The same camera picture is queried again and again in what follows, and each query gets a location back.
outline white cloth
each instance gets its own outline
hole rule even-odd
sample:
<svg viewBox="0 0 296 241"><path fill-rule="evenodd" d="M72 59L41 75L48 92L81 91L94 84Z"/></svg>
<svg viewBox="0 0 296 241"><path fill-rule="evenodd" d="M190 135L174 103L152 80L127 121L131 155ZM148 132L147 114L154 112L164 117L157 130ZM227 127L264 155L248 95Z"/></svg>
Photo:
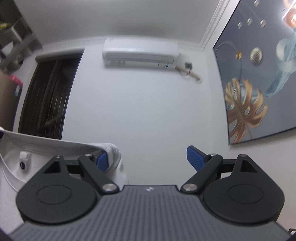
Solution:
<svg viewBox="0 0 296 241"><path fill-rule="evenodd" d="M75 159L103 149L109 162L106 175L120 189L128 184L121 153L113 144L67 142L14 133L1 127L0 132L4 133L0 140L0 228L7 234L23 222L15 203L17 192L53 156L62 155L65 159ZM25 155L22 152L31 153L26 160L25 169L20 168L20 157L22 159Z"/></svg>

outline air conditioner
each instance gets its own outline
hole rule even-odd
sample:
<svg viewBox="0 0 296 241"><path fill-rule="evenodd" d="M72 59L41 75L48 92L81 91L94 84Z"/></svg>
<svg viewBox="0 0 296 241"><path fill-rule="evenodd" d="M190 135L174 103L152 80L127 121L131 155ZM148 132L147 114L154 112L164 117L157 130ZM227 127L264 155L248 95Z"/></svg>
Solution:
<svg viewBox="0 0 296 241"><path fill-rule="evenodd" d="M102 55L106 66L175 69L179 49L177 42L107 38Z"/></svg>

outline logo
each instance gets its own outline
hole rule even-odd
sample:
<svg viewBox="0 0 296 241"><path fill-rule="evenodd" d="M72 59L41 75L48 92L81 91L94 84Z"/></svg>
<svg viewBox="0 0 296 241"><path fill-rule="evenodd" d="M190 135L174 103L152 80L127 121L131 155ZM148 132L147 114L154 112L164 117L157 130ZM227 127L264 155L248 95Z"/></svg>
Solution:
<svg viewBox="0 0 296 241"><path fill-rule="evenodd" d="M151 191L153 191L153 190L154 190L153 187L148 187L148 188L146 188L146 191L147 191L147 192L151 192Z"/></svg>

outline blue gripper pad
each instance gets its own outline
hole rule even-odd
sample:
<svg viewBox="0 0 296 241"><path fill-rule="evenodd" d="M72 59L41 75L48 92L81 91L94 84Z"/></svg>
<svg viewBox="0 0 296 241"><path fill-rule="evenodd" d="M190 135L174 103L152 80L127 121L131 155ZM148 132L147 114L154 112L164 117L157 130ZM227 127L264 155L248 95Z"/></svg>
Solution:
<svg viewBox="0 0 296 241"><path fill-rule="evenodd" d="M102 154L96 160L96 166L102 171L105 172L109 168L108 155L106 152Z"/></svg>
<svg viewBox="0 0 296 241"><path fill-rule="evenodd" d="M187 148L187 160L194 167L195 170L199 171L205 165L205 158L202 156L200 151L194 146Z"/></svg>

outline gray base plate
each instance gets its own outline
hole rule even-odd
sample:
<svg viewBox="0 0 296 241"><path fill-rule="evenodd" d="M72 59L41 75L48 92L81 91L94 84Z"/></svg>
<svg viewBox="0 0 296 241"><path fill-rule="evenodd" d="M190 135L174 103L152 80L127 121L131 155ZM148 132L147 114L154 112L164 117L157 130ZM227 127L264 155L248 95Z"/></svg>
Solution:
<svg viewBox="0 0 296 241"><path fill-rule="evenodd" d="M25 222L10 234L15 241L284 241L278 224L236 226L212 216L198 197L176 186L125 186L104 196L83 218L59 226Z"/></svg>

